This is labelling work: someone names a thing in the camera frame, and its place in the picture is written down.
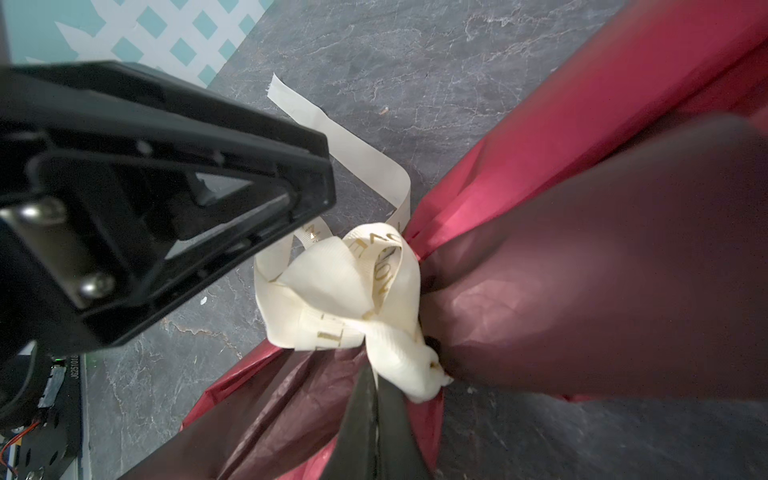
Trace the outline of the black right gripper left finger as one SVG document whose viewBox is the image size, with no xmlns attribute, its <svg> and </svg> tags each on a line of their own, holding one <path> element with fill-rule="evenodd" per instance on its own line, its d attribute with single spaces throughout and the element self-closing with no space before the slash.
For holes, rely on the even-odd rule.
<svg viewBox="0 0 768 480">
<path fill-rule="evenodd" d="M 364 365 L 348 402 L 337 442 L 321 480 L 373 480 L 377 469 L 378 396 L 374 373 Z"/>
</svg>

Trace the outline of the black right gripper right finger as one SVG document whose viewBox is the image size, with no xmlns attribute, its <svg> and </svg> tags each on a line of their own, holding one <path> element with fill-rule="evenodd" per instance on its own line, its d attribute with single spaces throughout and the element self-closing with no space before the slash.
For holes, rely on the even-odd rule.
<svg viewBox="0 0 768 480">
<path fill-rule="evenodd" d="M 378 479 L 429 480 L 432 474 L 413 434 L 406 398 L 383 377 L 378 381 Z"/>
</svg>

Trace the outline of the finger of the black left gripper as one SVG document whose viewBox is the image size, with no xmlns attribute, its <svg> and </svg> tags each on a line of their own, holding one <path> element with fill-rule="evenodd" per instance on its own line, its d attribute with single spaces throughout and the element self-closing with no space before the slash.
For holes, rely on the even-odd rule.
<svg viewBox="0 0 768 480">
<path fill-rule="evenodd" d="M 329 210 L 327 137 L 136 63 L 1 70 L 1 356 L 126 343 Z"/>
</svg>

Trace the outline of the cream ribbon strip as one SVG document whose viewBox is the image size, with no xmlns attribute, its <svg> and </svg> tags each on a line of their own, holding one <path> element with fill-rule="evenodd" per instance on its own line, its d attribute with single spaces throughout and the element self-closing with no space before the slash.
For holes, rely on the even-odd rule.
<svg viewBox="0 0 768 480">
<path fill-rule="evenodd" d="M 278 77 L 267 96 L 296 123 L 324 134 L 331 156 L 394 208 L 385 222 L 343 237 L 315 218 L 255 256 L 268 341 L 296 351 L 365 346 L 376 375 L 415 403 L 434 398 L 452 379 L 418 321 L 420 269 L 401 235 L 410 219 L 409 175 Z"/>
</svg>

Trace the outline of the dark red wrapping paper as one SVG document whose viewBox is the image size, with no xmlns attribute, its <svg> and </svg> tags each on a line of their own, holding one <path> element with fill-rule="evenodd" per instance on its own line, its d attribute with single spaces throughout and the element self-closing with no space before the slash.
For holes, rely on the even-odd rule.
<svg viewBox="0 0 768 480">
<path fill-rule="evenodd" d="M 401 235 L 452 381 L 576 401 L 765 397 L 766 3 L 631 3 Z M 364 365 L 365 346 L 266 337 L 128 477 L 320 479 Z M 398 388 L 432 475 L 445 387 L 423 403 Z"/>
</svg>

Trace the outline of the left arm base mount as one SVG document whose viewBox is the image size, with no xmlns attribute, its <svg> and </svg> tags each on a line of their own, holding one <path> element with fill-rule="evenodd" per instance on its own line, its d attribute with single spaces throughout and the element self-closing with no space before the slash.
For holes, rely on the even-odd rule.
<svg viewBox="0 0 768 480">
<path fill-rule="evenodd" d="M 1 477 L 78 479 L 83 408 L 78 356 L 29 344 L 1 366 Z"/>
</svg>

